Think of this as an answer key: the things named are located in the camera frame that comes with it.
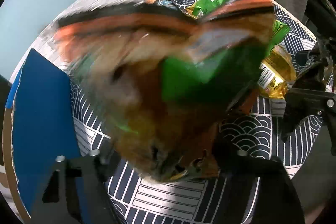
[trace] blue board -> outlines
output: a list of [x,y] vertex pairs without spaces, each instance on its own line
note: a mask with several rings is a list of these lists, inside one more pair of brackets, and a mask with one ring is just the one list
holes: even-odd
[[13,116],[13,162],[28,212],[55,158],[80,157],[70,105],[70,80],[35,50],[21,69]]

